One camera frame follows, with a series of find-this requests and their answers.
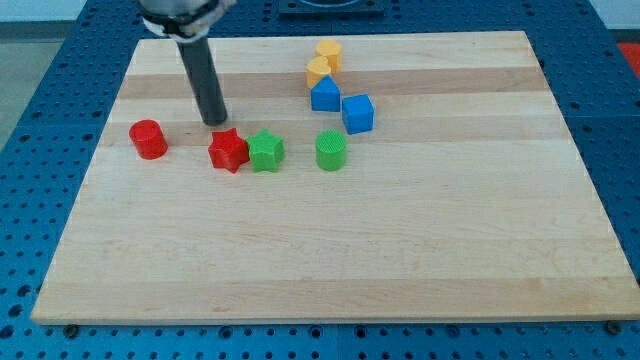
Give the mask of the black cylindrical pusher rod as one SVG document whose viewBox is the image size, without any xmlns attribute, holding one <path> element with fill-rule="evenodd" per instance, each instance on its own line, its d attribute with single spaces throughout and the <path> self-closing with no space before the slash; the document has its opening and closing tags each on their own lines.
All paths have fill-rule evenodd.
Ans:
<svg viewBox="0 0 640 360">
<path fill-rule="evenodd" d="M 206 37 L 179 43 L 178 50 L 189 79 L 202 122 L 218 126 L 227 120 L 224 96 Z"/>
</svg>

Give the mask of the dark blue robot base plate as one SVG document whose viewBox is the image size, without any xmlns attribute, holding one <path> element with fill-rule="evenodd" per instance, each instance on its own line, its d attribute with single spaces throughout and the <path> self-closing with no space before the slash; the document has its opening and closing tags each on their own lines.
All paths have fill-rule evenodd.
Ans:
<svg viewBox="0 0 640 360">
<path fill-rule="evenodd" d="M 382 15 L 385 0 L 277 0 L 280 18 L 301 16 Z"/>
</svg>

